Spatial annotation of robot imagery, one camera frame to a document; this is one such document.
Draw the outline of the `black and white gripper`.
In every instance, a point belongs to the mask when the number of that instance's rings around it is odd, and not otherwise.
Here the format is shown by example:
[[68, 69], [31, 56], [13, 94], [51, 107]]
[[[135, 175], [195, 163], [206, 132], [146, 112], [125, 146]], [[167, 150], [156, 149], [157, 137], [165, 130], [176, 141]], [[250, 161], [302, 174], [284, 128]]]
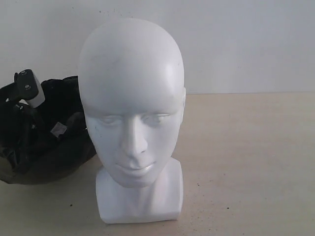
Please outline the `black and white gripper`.
[[6, 100], [25, 100], [32, 108], [37, 108], [45, 102], [42, 86], [31, 69], [14, 74], [14, 82], [8, 85]]

